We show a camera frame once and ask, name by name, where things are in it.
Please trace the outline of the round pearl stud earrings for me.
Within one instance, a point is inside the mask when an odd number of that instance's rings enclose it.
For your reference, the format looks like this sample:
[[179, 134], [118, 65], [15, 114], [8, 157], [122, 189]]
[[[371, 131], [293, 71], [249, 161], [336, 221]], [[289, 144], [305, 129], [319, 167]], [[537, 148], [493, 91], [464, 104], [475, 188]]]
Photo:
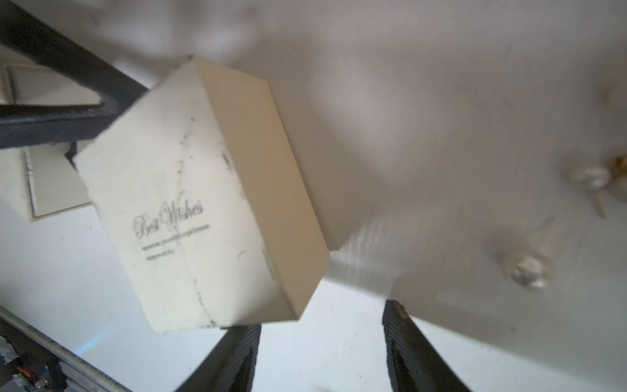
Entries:
[[553, 217], [526, 228], [503, 226], [493, 237], [493, 255], [505, 279], [531, 292], [545, 291], [555, 280], [553, 261], [538, 247]]

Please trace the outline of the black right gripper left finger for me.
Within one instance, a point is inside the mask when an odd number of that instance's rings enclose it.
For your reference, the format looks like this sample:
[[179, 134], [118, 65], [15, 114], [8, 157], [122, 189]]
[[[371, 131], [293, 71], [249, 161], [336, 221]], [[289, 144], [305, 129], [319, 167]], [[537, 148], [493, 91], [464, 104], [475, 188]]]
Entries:
[[227, 328], [207, 358], [177, 391], [251, 391], [261, 330], [261, 325]]

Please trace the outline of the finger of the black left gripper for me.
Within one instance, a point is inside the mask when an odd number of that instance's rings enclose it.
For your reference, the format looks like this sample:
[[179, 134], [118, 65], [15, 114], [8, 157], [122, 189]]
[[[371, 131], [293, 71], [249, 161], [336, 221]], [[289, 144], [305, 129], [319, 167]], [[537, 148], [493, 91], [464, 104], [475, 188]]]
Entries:
[[1, 107], [3, 149], [91, 140], [147, 88], [12, 1], [1, 2], [1, 45], [94, 91], [101, 103]]

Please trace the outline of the pearl gold earrings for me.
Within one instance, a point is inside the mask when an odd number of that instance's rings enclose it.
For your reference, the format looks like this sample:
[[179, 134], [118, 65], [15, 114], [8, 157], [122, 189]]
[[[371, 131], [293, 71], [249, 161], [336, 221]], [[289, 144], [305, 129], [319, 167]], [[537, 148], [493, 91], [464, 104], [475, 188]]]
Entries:
[[572, 167], [568, 182], [576, 189], [590, 195], [597, 213], [605, 219], [607, 212], [601, 199], [604, 191], [626, 203], [626, 156], [620, 155], [608, 163], [584, 162]]

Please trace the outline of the cream jewelry box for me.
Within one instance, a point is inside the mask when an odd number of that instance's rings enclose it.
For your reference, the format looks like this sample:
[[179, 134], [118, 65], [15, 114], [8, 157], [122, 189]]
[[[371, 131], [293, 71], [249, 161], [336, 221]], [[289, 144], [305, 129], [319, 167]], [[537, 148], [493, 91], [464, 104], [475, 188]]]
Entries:
[[[94, 105], [94, 92], [40, 65], [1, 63], [1, 103], [35, 106]], [[70, 163], [90, 142], [53, 143], [1, 151], [1, 201], [35, 222], [91, 204]]]
[[264, 79], [190, 57], [74, 162], [155, 332], [303, 315], [330, 253]]

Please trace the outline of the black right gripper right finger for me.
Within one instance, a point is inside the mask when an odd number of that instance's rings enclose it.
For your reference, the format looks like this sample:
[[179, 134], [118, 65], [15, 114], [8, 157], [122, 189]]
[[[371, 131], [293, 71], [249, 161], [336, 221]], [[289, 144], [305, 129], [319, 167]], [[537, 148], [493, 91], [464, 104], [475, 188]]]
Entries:
[[399, 302], [385, 302], [382, 325], [393, 391], [470, 391]]

